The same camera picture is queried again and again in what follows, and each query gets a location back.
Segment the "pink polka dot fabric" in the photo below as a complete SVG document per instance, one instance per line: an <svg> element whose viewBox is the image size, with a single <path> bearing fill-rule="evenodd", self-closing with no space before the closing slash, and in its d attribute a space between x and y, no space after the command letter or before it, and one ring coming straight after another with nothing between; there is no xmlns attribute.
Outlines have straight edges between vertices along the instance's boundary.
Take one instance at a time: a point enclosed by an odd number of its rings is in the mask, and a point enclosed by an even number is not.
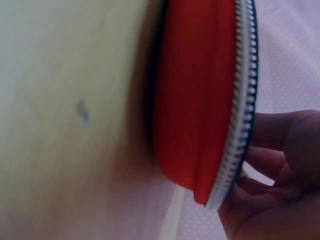
<svg viewBox="0 0 320 240"><path fill-rule="evenodd" d="M320 1L255 0L259 34L257 112L320 110ZM245 166L263 182L270 180ZM214 211L186 191L177 240L226 240Z"/></svg>

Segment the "red zipper case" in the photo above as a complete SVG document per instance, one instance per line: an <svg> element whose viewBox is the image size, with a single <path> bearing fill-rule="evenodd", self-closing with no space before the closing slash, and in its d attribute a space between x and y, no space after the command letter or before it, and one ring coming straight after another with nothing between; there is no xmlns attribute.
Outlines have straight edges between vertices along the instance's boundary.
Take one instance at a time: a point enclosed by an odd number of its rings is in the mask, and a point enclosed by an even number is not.
<svg viewBox="0 0 320 240"><path fill-rule="evenodd" d="M163 173L218 209L242 168L258 82L252 0L170 0L153 136Z"/></svg>

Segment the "red fabric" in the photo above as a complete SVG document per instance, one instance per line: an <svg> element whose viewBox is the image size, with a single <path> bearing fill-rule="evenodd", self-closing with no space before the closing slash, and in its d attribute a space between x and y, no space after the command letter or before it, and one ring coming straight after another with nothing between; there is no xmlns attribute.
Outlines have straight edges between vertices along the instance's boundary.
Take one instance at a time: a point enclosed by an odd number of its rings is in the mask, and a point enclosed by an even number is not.
<svg viewBox="0 0 320 240"><path fill-rule="evenodd" d="M231 115L236 66L234 0L171 0L154 106L164 174L206 204Z"/></svg>

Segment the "metal zipper teeth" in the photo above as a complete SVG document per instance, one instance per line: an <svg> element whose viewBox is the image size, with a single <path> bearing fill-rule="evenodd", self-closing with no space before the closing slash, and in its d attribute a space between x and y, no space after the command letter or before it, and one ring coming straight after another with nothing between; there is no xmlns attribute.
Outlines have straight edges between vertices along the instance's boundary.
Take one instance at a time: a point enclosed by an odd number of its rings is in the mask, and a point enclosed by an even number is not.
<svg viewBox="0 0 320 240"><path fill-rule="evenodd" d="M220 167L206 204L217 210L237 180L249 146L258 83L258 29L253 0L235 0L236 72L229 131Z"/></svg>

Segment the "hand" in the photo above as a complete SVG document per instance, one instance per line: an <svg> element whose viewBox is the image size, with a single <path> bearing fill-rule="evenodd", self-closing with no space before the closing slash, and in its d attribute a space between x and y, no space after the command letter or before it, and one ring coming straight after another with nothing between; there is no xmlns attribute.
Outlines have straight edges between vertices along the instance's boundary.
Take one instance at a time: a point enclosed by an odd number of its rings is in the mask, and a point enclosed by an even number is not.
<svg viewBox="0 0 320 240"><path fill-rule="evenodd" d="M320 112L257 113L240 177L218 211L229 240L320 239Z"/></svg>

